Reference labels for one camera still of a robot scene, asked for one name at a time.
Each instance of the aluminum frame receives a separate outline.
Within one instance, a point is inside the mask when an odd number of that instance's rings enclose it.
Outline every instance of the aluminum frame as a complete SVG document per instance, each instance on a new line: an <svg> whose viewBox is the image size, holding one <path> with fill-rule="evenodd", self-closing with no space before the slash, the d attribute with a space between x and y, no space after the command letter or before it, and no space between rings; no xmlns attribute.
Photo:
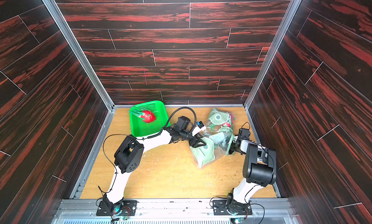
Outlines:
<svg viewBox="0 0 372 224"><path fill-rule="evenodd" d="M128 199L137 200L136 215L128 221L155 221L155 219L178 220L223 220L233 216L215 216L210 207L210 198L177 199ZM97 217L96 199L62 200L52 223L63 223L65 219L90 221L107 221L110 217ZM295 214L287 198L251 198L251 203L258 203L265 208L265 217L294 218ZM252 205L253 215L258 221L263 216L263 209Z"/></svg>
<svg viewBox="0 0 372 224"><path fill-rule="evenodd" d="M102 101L104 102L107 110L111 111L114 107L114 102L111 100L111 97L106 92L105 88L103 87L102 83L98 79L96 73L94 72L91 64L89 63L86 55L84 54L83 50L81 49L79 43L77 42L74 34L72 33L71 28L66 22L61 10L59 9L55 0L42 0L45 7L49 11L50 15L54 19L55 23L59 27L62 35L65 37L66 41L70 45L72 51L76 55L77 59L79 60L81 66L83 67L84 71L88 75L90 81L96 88L99 96L101 97Z"/></svg>
<svg viewBox="0 0 372 224"><path fill-rule="evenodd" d="M273 42L270 46L270 49L267 52L265 60L263 61L263 64L261 66L260 72L258 73L256 82L254 83L254 85L253 85L253 87L252 87L252 89L251 89L251 91L250 91L250 93L247 97L247 100L244 103L245 110L248 110L249 106L251 106L253 98L256 95L256 93L258 91L258 88L260 87L260 85L263 81L263 78L265 77L265 75L267 73L267 70L269 69L269 66L270 66L271 62L274 59L276 51L278 50L278 48L279 48L279 46L280 46L280 44L281 44L281 42L284 38L284 35L287 32L288 27L291 24L292 19L295 16L295 13L296 13L298 7L300 6L301 1L302 0L291 0L290 1L289 5L288 5L288 8L287 8L287 11L286 11L286 13L285 13L285 15L282 19L282 22L281 22L281 24L278 28L278 31L277 31L277 33L274 37L274 40L273 40Z"/></svg>
<svg viewBox="0 0 372 224"><path fill-rule="evenodd" d="M95 143L93 144L93 147L89 153L89 156L83 166L83 169L81 170L81 173L75 183L74 189L72 190L70 194L70 199L75 198L75 194L78 192L78 188L81 184L84 184L89 177L89 174L93 168L93 165L96 161L97 155L99 153L99 150L103 144L103 141L105 139L105 136L107 134L107 131L109 130L110 124L112 122L112 119L114 118L116 109L113 109L112 111L108 111L106 118L102 124L102 128L98 133L97 139Z"/></svg>

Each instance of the green plastic basket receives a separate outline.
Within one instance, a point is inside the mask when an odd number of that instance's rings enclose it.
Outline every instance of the green plastic basket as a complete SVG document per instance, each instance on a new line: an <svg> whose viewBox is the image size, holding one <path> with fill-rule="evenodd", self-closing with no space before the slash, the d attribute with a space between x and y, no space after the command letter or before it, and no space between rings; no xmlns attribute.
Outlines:
<svg viewBox="0 0 372 224"><path fill-rule="evenodd" d="M168 114L165 110L164 103L161 101L149 101L135 105L137 108L144 108L154 113L156 120L151 123L145 123L140 118L129 113L131 121L131 131L134 137L142 137L150 134L155 134L165 125L168 120Z"/></svg>

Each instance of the plastic bag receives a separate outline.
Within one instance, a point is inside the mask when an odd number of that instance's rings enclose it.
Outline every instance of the plastic bag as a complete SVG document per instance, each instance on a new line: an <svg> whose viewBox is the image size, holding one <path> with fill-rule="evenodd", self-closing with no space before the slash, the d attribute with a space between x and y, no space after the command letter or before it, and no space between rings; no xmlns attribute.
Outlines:
<svg viewBox="0 0 372 224"><path fill-rule="evenodd" d="M199 169L228 154L234 138L234 122L233 113L212 108L201 138L205 146L200 142L200 147L190 147Z"/></svg>

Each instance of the black cable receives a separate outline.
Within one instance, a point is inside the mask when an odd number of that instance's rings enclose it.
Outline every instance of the black cable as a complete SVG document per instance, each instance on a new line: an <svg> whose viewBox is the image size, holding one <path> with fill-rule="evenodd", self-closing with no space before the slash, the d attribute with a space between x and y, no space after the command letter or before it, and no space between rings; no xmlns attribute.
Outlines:
<svg viewBox="0 0 372 224"><path fill-rule="evenodd" d="M112 186L111 186L111 188L109 189L109 191L108 192L110 192L111 190L112 190L112 187L114 186L114 183L115 183L115 180L116 180L116 176L117 176L117 174L118 174L118 170L116 169L116 166L115 166L115 164L106 156L106 153L105 153L105 142L106 142L106 140L109 138L109 137L111 137L111 136L114 136L114 135L125 135L125 136L129 136L129 137L131 137L131 138L133 138L133 139L136 139L135 137L133 137L133 136L130 136L130 135L128 135L128 134L111 134L111 135L109 135L109 136L107 136L106 138L105 138L105 140L103 141L103 144L102 144L102 151L103 151L103 154L105 155L105 157L106 157L106 159L114 166L114 168L115 168L115 178L114 178L114 182L112 183ZM104 191L102 191L102 189L100 188L100 186L98 186L98 189L101 191L101 193L104 193L104 194L106 194L106 193L108 193L108 192L104 192Z"/></svg>
<svg viewBox="0 0 372 224"><path fill-rule="evenodd" d="M98 201L99 199L103 199L103 197L98 198L98 199L96 200L96 206L98 206L98 207L99 207L99 205L97 205L97 201Z"/></svg>
<svg viewBox="0 0 372 224"><path fill-rule="evenodd" d="M209 206L212 207L212 208L214 208L214 206L211 206L211 201L212 201L213 198L227 199L227 197L212 197L209 201Z"/></svg>
<svg viewBox="0 0 372 224"><path fill-rule="evenodd" d="M249 191L248 191L248 193L246 193L245 194L245 196L244 196L244 201L246 202L246 203L249 203L249 202L247 202L247 200L245 199L245 197L249 194L249 192L250 191L252 191L252 189L254 188L254 187L256 187L257 185L254 185Z"/></svg>
<svg viewBox="0 0 372 224"><path fill-rule="evenodd" d="M252 203L251 205L259 205L259 206L261 206L263 208L263 216L262 216L261 221L258 223L258 224L260 224L262 222L263 218L265 217L265 207L263 207L262 205L257 204L257 203Z"/></svg>
<svg viewBox="0 0 372 224"><path fill-rule="evenodd" d="M249 122L246 122L246 123L244 123L242 126L241 126L241 128L243 128L243 126L245 125L245 124L247 124L248 123L248 125L249 125L249 130L251 129L251 124L249 124Z"/></svg>
<svg viewBox="0 0 372 224"><path fill-rule="evenodd" d="M106 204L105 202L104 202L104 204L105 204L105 206L106 206L106 208L107 208L107 211L108 211L109 214L110 214L110 217L111 217L111 223L114 223L115 221L119 221L119 220L120 220L119 218L115 218L115 219L112 218L110 208L107 206L107 204Z"/></svg>

